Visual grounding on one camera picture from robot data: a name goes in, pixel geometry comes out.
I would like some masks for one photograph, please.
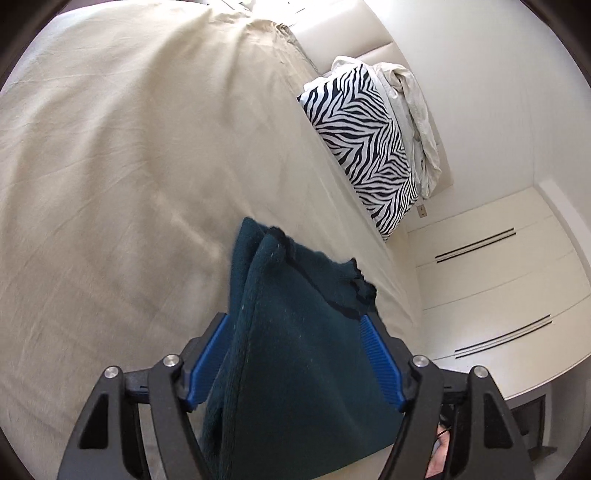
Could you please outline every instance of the blue gripper pad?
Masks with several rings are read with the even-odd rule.
[[[232,343],[232,337],[232,323],[230,322],[230,316],[226,315],[191,371],[189,393],[186,399],[191,411],[207,400],[213,381],[216,379]]]
[[[403,412],[407,401],[402,392],[402,374],[400,370],[367,315],[361,318],[359,328],[365,354],[369,359],[386,401],[394,405],[398,411]]]

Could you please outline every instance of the wall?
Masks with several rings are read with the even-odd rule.
[[[527,188],[534,173],[560,168],[572,154],[573,129],[580,132],[578,122],[591,115],[577,104],[589,88],[553,32],[519,0],[366,2],[417,76],[455,180],[426,202],[426,218],[412,210],[407,229]]]

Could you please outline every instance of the metal screw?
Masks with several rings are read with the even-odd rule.
[[[117,367],[109,367],[105,370],[106,378],[115,378],[117,375],[119,375],[119,369]]]
[[[171,353],[170,355],[167,355],[164,357],[164,360],[162,360],[162,363],[164,365],[166,365],[167,367],[175,367],[176,365],[178,365],[178,363],[180,361],[181,361],[181,359],[178,355]]]
[[[478,378],[486,378],[488,377],[488,370],[485,367],[478,365],[474,368],[474,375],[476,375]]]
[[[419,367],[426,367],[429,364],[429,359],[424,355],[415,355],[413,357],[413,363]]]

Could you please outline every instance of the crumpled sheet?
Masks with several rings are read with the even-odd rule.
[[[315,76],[271,21],[191,2],[74,10],[30,45],[0,92],[0,425],[35,480],[106,367],[227,311],[245,216],[355,257],[421,349],[401,263],[296,101]]]
[[[414,164],[419,194],[428,199],[437,186],[441,168],[421,88],[413,73],[402,65],[380,62],[373,69],[388,94],[407,156],[414,160],[411,163]]]

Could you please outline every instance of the dark green cloth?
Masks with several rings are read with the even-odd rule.
[[[307,480],[392,444],[359,335],[375,287],[246,218],[230,277],[235,335],[207,403],[202,448],[219,480]]]

